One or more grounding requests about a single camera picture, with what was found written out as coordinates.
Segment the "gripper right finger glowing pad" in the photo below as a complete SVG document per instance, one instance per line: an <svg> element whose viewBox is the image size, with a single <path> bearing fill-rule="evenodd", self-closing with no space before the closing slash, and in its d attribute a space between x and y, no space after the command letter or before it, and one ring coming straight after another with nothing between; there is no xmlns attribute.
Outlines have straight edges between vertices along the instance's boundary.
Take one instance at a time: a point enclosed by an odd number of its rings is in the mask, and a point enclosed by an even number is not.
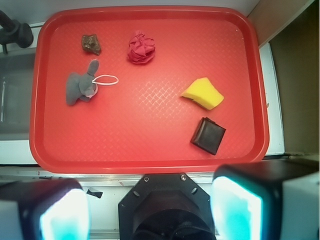
<svg viewBox="0 0 320 240"><path fill-rule="evenodd" d="M317 240L320 165L307 159L221 165L210 208L223 240Z"/></svg>

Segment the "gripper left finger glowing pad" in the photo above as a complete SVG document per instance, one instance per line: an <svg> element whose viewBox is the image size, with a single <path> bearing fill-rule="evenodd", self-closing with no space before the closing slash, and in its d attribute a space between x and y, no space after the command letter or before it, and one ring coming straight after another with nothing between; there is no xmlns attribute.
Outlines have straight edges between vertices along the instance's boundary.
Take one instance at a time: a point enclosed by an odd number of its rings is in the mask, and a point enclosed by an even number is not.
<svg viewBox="0 0 320 240"><path fill-rule="evenodd" d="M0 185L2 240L88 240L90 228L87 194L75 179Z"/></svg>

